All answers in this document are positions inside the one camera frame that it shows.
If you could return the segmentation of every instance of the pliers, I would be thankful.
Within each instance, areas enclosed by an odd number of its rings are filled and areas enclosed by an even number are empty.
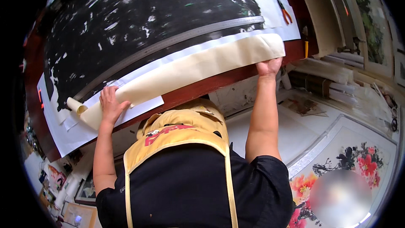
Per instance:
[[[284,21],[286,22],[287,25],[289,25],[290,23],[292,23],[291,16],[288,14],[288,12],[284,8],[284,6],[283,6],[283,4],[281,3],[280,0],[277,0],[277,3],[279,4],[279,6],[281,8],[281,12],[283,13]]]

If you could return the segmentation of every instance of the steel ruler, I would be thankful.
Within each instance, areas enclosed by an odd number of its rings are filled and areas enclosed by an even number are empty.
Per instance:
[[[136,61],[149,56],[157,51],[160,51],[164,48],[172,46],[176,43],[183,42],[185,40],[204,35],[207,33],[212,33],[215,31],[231,28],[231,27],[239,27],[249,24],[255,23],[263,23],[265,19],[262,16],[253,16],[253,17],[246,17],[246,18],[238,18],[233,20],[226,20],[218,23],[209,24],[203,27],[194,28],[184,33],[180,33],[178,35],[169,37],[164,39],[163,41],[157,42],[147,48],[144,48],[135,54],[130,55],[129,57],[125,58],[124,60],[120,61],[119,63],[115,64],[113,67],[109,68],[107,71],[104,71],[100,74],[97,78],[95,78],[92,82],[86,85],[80,92],[78,92],[75,96],[75,100],[79,100],[84,97],[87,93],[101,84],[104,80],[108,79],[109,77],[113,76],[115,73],[119,72],[120,70],[128,67],[129,65],[135,63]]]

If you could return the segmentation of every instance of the person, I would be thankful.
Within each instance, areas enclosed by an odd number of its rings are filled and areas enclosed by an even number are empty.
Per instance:
[[[293,201],[287,167],[277,148],[275,76],[282,58],[257,63],[257,96],[246,157],[229,147],[225,120],[207,99],[197,99],[143,122],[114,168],[112,131],[129,102],[105,87],[103,120],[94,153],[93,180],[106,227],[281,227]]]

